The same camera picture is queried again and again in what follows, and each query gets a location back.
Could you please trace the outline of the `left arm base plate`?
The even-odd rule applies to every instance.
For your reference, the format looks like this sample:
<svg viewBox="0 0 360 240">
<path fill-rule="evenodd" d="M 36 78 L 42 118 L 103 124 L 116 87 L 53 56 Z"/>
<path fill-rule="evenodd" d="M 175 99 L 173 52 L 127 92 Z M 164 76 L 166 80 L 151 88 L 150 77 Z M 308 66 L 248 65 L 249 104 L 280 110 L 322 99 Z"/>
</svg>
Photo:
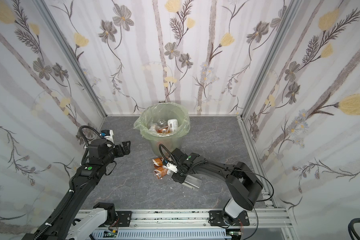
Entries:
<svg viewBox="0 0 360 240">
<path fill-rule="evenodd" d="M 132 211 L 117 211 L 116 219 L 110 225 L 111 229 L 129 227 L 132 219 Z"/>
</svg>

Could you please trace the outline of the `clear bottle with crane label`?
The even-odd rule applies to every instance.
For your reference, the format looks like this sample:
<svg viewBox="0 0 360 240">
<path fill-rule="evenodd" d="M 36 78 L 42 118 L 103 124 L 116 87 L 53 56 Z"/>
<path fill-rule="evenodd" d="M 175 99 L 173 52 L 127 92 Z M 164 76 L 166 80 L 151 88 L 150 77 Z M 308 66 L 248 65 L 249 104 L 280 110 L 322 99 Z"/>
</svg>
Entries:
<svg viewBox="0 0 360 240">
<path fill-rule="evenodd" d="M 151 124 L 149 127 L 149 133 L 156 134 L 157 133 L 157 124 Z"/>
</svg>

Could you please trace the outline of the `white label clear bottle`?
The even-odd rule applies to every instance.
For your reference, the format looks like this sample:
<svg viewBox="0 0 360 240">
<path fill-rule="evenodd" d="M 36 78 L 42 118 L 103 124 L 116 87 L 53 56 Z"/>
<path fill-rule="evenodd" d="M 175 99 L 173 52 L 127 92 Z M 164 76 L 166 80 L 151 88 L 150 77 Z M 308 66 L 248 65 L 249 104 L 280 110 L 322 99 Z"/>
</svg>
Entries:
<svg viewBox="0 0 360 240">
<path fill-rule="evenodd" d="M 170 119 L 167 121 L 168 129 L 170 133 L 175 133 L 179 129 L 179 122 L 177 119 Z"/>
</svg>

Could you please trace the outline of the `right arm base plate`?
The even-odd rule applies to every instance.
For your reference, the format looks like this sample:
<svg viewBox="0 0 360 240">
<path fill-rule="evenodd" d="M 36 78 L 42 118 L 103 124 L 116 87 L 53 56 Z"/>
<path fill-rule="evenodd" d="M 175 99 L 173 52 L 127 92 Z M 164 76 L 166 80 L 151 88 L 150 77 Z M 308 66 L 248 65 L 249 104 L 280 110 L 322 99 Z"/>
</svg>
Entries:
<svg viewBox="0 0 360 240">
<path fill-rule="evenodd" d="M 209 224 L 212 227 L 240 227 L 249 226 L 250 221 L 247 211 L 242 211 L 237 218 L 230 217 L 224 211 L 211 210 L 209 211 Z"/>
</svg>

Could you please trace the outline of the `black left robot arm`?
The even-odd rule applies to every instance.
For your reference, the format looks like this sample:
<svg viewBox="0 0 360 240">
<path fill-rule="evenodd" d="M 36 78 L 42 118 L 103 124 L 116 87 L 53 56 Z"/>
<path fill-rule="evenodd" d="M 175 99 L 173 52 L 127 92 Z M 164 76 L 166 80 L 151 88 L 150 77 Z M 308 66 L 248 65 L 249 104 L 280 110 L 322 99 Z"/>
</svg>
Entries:
<svg viewBox="0 0 360 240">
<path fill-rule="evenodd" d="M 53 213 L 35 233 L 25 234 L 24 240 L 85 240 L 101 225 L 109 227 L 119 220 L 114 204 L 99 203 L 84 219 L 74 222 L 88 195 L 103 176 L 109 175 L 108 165 L 130 154 L 131 142 L 116 145 L 111 130 L 98 132 L 90 126 L 81 126 L 78 132 L 86 144 L 81 166 Z"/>
</svg>

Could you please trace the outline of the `small bottle pink label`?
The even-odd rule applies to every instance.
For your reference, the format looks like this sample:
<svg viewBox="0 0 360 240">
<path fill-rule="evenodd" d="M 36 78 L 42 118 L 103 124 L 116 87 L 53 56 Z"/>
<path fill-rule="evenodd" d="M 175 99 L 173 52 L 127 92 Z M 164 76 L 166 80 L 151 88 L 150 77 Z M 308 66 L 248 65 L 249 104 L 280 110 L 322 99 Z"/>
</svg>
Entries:
<svg viewBox="0 0 360 240">
<path fill-rule="evenodd" d="M 167 121 L 164 119 L 158 119 L 157 125 L 158 125 L 158 127 L 165 127 L 165 126 L 167 126 Z"/>
</svg>

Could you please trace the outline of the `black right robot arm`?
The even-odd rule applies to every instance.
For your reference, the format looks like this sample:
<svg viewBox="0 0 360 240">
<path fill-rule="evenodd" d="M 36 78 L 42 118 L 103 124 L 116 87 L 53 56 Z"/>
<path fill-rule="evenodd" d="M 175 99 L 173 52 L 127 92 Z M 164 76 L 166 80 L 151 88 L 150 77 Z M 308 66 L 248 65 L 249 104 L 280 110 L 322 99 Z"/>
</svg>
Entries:
<svg viewBox="0 0 360 240">
<path fill-rule="evenodd" d="M 170 152 L 163 144 L 159 151 L 164 158 L 164 166 L 173 172 L 174 182 L 190 188 L 198 188 L 200 180 L 194 175 L 205 175 L 225 182 L 231 194 L 230 200 L 219 214 L 210 213 L 210 225 L 227 228 L 242 223 L 240 216 L 245 211 L 255 209 L 264 185 L 265 177 L 256 174 L 242 162 L 233 165 L 217 163 L 203 156 L 191 153 L 187 155 L 180 149 Z"/>
</svg>

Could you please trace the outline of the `clear square bottle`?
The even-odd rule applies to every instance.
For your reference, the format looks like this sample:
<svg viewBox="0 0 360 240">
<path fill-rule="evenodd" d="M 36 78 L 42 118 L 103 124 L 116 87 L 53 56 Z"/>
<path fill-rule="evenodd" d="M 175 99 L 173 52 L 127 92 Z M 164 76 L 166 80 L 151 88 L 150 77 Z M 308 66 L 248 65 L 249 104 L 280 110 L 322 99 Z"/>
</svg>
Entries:
<svg viewBox="0 0 360 240">
<path fill-rule="evenodd" d="M 193 177 L 191 175 L 188 175 L 185 177 L 184 182 L 182 185 L 192 189 L 192 190 L 198 190 L 201 187 L 202 180 Z"/>
</svg>

